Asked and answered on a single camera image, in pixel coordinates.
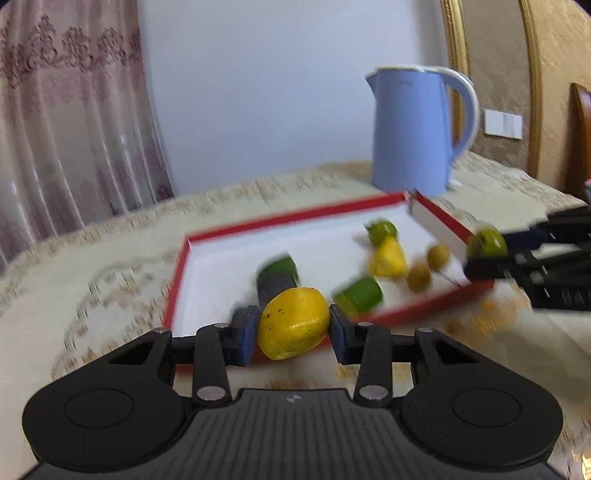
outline textured wallpaper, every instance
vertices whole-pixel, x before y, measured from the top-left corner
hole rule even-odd
[[[543,111],[538,179],[562,189],[573,143],[573,82],[591,89],[591,17],[573,0],[531,0],[540,46]]]
[[[527,171],[531,82],[519,0],[463,0],[462,5],[470,76],[481,109],[516,113],[523,116],[524,122],[524,139],[513,140],[485,135],[482,119],[471,150],[503,165]]]

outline beige tablecloth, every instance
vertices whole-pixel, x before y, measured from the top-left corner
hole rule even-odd
[[[334,164],[253,180],[176,199],[124,218],[51,239],[20,256],[0,280],[0,478],[35,464],[21,429],[28,398],[52,379],[160,324],[167,284],[186,232],[376,194],[370,164]],[[456,162],[463,184],[439,204],[468,228],[520,228],[578,200],[475,154]],[[533,313],[510,283],[423,322],[549,389],[565,427],[551,464],[573,480],[591,462],[591,316]],[[398,329],[411,333],[413,326]],[[351,389],[355,367],[328,349],[289,361],[229,369],[232,390],[258,386]],[[395,393],[411,387],[407,365],[394,369]],[[190,393],[190,378],[175,389]]]

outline yellow lemon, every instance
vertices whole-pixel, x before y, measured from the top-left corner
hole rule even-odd
[[[328,333],[329,325],[329,306],[318,290],[290,288],[261,313],[256,341],[271,360],[285,360],[313,349]]]
[[[368,267],[376,277],[400,278],[407,267],[404,250],[394,237],[386,237],[374,252]]]

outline kettle spout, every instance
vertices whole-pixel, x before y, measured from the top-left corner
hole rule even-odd
[[[369,88],[371,88],[371,91],[374,93],[374,95],[375,95],[375,88],[376,88],[376,84],[377,84],[377,78],[378,78],[378,72],[370,73],[369,75],[367,75],[365,77],[365,81],[368,83]]]

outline light switch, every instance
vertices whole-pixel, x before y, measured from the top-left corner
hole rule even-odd
[[[484,110],[484,133],[502,137],[505,132],[504,117],[503,112]]]
[[[496,110],[484,110],[484,133],[523,140],[523,117]]]

